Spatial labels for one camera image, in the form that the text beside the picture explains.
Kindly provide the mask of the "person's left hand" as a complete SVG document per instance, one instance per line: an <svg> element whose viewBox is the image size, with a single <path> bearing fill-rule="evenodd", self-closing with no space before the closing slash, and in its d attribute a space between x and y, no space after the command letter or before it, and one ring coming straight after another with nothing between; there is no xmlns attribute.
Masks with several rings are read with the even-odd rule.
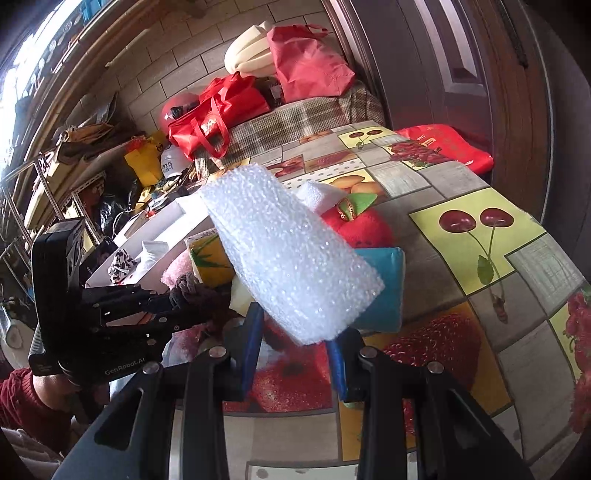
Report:
<svg viewBox="0 0 591 480"><path fill-rule="evenodd" d="M43 418L61 416L68 420L74 416L77 395L83 390L65 375L37 376L31 369L22 389L28 410Z"/></svg>

